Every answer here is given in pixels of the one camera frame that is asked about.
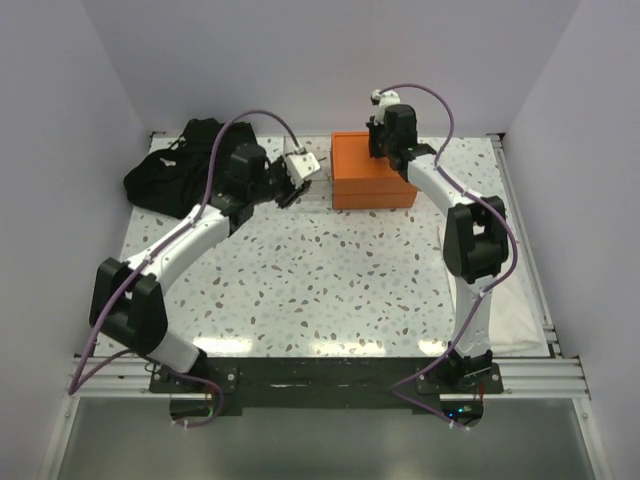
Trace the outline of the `clear plastic drawer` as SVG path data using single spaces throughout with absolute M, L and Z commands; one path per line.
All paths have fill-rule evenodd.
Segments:
M 330 162 L 331 137 L 298 136 L 298 143 L 291 137 L 284 139 L 285 172 L 294 187 L 308 183 L 301 202 L 317 201 L 330 205 L 332 201 L 332 167 Z

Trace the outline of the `orange drawer cabinet box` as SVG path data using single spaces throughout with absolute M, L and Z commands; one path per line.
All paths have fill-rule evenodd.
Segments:
M 369 155 L 367 132 L 331 135 L 332 204 L 336 210 L 407 209 L 417 189 L 393 171 L 386 158 Z

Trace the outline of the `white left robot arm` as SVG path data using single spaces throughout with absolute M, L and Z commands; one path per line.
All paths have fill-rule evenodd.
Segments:
M 238 147 L 220 172 L 205 204 L 197 204 L 160 240 L 121 262 L 98 268 L 91 325 L 133 353 L 172 369 L 185 392 L 207 380 L 206 355 L 169 327 L 164 295 L 208 250 L 233 235 L 257 205 L 289 207 L 308 191 L 320 169 L 314 154 L 299 147 L 270 161 L 258 144 Z

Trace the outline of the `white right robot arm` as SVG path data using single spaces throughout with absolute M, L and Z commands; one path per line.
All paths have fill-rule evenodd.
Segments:
M 469 392 L 481 380 L 479 366 L 466 357 L 491 349 L 492 290 L 509 257 L 505 205 L 498 196 L 482 197 L 440 165 L 440 151 L 418 141 L 413 107 L 391 97 L 374 99 L 378 108 L 367 122 L 369 153 L 427 195 L 445 215 L 442 255 L 455 281 L 455 327 L 448 350 L 461 359 L 445 369 L 448 386 Z

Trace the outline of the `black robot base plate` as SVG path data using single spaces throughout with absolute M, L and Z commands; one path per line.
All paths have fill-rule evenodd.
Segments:
M 202 376 L 189 379 L 165 366 L 149 389 L 171 396 L 173 419 L 204 417 L 218 409 L 406 409 L 438 411 L 455 421 L 483 414 L 485 395 L 504 391 L 491 353 L 471 358 L 428 357 L 213 357 Z

